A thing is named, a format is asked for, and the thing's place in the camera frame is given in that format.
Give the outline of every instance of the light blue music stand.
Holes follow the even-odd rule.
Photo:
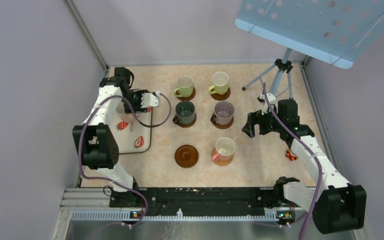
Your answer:
[[[235,23],[287,47],[281,64],[278,59],[242,90],[258,80],[263,83],[262,77],[277,66],[269,92],[276,95],[283,73],[288,73],[292,98],[290,68],[285,68],[292,50],[350,68],[384,31],[384,0],[242,0]]]

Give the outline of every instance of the light green mug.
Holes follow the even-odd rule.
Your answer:
[[[214,73],[211,78],[212,86],[209,87],[209,94],[223,95],[229,90],[229,75],[223,71]]]
[[[181,75],[176,80],[177,88],[174,95],[180,98],[188,98],[194,92],[194,80],[189,75]]]

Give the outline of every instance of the pink mug handle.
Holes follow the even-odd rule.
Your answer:
[[[216,152],[214,154],[214,156],[212,156],[211,160],[214,162],[216,159],[218,159],[220,157],[220,154],[218,152]]]

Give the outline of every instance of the empty brown coaster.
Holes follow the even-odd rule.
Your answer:
[[[197,164],[199,156],[198,150],[194,146],[183,145],[176,150],[174,159],[180,167],[188,169]]]
[[[232,120],[229,122],[229,124],[227,125],[220,125],[218,123],[212,123],[214,125],[214,127],[218,128],[218,129],[228,129],[230,128],[232,125],[233,125],[233,120],[235,119],[235,117],[232,117]]]
[[[217,153],[216,148],[213,148],[212,151],[211,151],[211,157],[213,157],[216,153]],[[219,165],[220,167],[224,167],[224,166],[227,166],[227,165],[231,164],[231,162],[233,161],[234,157],[235,156],[233,155],[227,161],[215,160],[213,163],[215,163],[216,165]]]
[[[180,101],[190,101],[192,100],[194,97],[195,97],[195,94],[197,93],[197,91],[195,90],[195,87],[193,87],[193,92],[192,92],[192,95],[188,96],[188,97],[180,97],[180,96],[177,96],[176,98],[179,99]]]
[[[191,123],[189,123],[189,124],[179,123],[178,126],[181,128],[187,129],[187,128],[192,127],[196,122],[197,122],[197,113],[195,112],[195,118],[193,119],[193,121]]]
[[[223,95],[220,95],[218,93],[213,93],[213,94],[210,94],[211,97],[217,101],[223,101],[223,100],[226,100],[230,97],[231,95],[231,88],[229,87],[229,89],[227,90],[227,92]]]

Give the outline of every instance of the white wall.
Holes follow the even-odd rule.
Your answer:
[[[366,218],[384,239],[384,33],[350,69],[315,59],[308,69],[342,174],[367,191]]]
[[[74,3],[109,65],[271,63],[286,50],[236,27],[241,0]]]
[[[45,240],[104,75],[62,0],[0,0],[0,240]]]

